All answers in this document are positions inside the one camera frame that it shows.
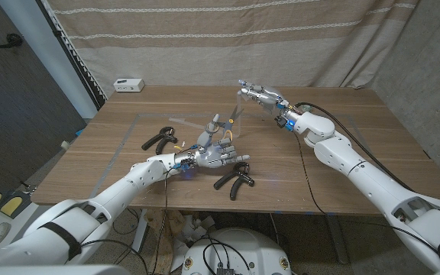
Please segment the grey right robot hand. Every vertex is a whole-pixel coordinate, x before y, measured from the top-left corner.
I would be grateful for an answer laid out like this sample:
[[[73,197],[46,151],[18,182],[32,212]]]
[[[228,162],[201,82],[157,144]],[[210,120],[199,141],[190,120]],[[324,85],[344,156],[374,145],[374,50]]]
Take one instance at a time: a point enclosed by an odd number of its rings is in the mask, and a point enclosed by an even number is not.
[[[239,79],[241,89],[238,94],[247,101],[251,99],[261,105],[263,110],[269,114],[273,114],[276,110],[286,108],[289,102],[275,88],[270,86],[256,85]]]

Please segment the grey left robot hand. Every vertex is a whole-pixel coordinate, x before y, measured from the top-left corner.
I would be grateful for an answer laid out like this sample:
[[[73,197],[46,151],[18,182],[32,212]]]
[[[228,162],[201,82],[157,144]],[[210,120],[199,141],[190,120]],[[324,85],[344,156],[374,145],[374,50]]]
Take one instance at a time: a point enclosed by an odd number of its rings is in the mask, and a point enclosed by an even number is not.
[[[226,122],[219,122],[219,114],[216,114],[211,122],[205,126],[205,131],[198,137],[199,149],[195,152],[196,163],[201,167],[218,168],[229,163],[237,163],[248,160],[249,155],[238,156],[235,147],[231,144],[233,133],[231,131],[235,119],[240,115],[234,110]],[[212,135],[224,128],[224,137],[219,141],[212,141]]]

